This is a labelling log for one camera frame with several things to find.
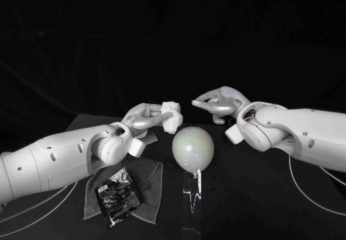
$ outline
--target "black packet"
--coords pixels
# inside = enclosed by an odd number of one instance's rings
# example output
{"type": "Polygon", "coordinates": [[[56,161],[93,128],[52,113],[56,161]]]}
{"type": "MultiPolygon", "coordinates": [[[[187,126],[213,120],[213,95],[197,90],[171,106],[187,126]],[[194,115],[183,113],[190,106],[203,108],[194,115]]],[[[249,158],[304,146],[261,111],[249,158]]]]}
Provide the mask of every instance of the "black packet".
{"type": "Polygon", "coordinates": [[[98,185],[95,198],[109,229],[131,215],[142,203],[142,197],[125,167],[98,185]]]}

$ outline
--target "black table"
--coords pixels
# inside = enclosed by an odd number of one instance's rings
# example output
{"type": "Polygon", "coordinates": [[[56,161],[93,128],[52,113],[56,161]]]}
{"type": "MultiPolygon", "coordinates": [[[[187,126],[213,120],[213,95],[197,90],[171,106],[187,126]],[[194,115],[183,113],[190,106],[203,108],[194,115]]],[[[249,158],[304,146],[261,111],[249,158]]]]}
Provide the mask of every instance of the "black table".
{"type": "MultiPolygon", "coordinates": [[[[111,124],[119,117],[80,114],[66,131],[111,124]]],[[[201,172],[201,237],[203,239],[343,239],[346,216],[318,208],[300,193],[291,178],[288,155],[279,149],[259,152],[240,142],[232,145],[226,126],[183,123],[177,128],[203,128],[213,139],[214,154],[201,172]]],[[[82,179],[57,209],[36,224],[3,237],[8,239],[150,239],[178,240],[181,236],[183,169],[171,153],[173,134],[152,127],[158,141],[142,152],[163,162],[161,203],[155,225],[129,216],[111,230],[102,215],[83,219],[85,186],[82,179]]],[[[346,200],[321,169],[295,159],[291,167],[298,185],[324,207],[346,213],[346,200]]],[[[73,185],[37,208],[0,223],[16,230],[34,222],[60,203],[73,185]]],[[[27,209],[59,190],[13,200],[0,218],[27,209]]]]}

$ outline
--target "gray napkin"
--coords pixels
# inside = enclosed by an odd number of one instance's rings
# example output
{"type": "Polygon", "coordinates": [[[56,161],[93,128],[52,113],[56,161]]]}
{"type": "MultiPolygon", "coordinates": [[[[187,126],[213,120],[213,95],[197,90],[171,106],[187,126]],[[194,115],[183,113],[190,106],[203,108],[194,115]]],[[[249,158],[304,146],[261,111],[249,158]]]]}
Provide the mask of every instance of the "gray napkin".
{"type": "Polygon", "coordinates": [[[101,213],[95,187],[122,167],[125,167],[142,198],[141,206],[131,215],[142,221],[155,224],[161,203],[163,163],[147,157],[137,158],[129,154],[127,154],[124,160],[118,164],[101,168],[88,180],[85,188],[83,220],[101,213]]]}

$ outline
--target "robotic hand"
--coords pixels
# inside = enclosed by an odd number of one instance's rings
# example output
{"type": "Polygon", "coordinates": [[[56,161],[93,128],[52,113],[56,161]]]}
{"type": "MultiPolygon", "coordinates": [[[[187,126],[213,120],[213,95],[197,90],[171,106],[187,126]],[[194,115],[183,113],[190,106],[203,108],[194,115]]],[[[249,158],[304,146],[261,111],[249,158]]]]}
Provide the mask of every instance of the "robotic hand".
{"type": "Polygon", "coordinates": [[[171,112],[141,103],[121,122],[50,135],[16,152],[0,155],[0,204],[18,197],[59,189],[115,165],[129,153],[141,156],[145,144],[135,137],[161,126],[171,112]]]}
{"type": "Polygon", "coordinates": [[[216,124],[225,123],[225,115],[236,119],[225,132],[233,144],[245,140],[261,152],[278,148],[297,160],[346,172],[346,114],[249,102],[227,86],[200,95],[191,105],[212,113],[216,124]]]}

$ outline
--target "white egg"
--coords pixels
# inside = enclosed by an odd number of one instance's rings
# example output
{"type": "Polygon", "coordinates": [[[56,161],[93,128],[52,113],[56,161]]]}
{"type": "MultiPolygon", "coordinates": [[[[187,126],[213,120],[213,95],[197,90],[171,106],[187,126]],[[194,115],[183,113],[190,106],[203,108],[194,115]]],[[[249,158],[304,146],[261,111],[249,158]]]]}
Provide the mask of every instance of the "white egg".
{"type": "Polygon", "coordinates": [[[213,159],[214,143],[206,130],[189,126],[174,135],[171,151],[177,164],[191,174],[201,172],[213,159]]]}

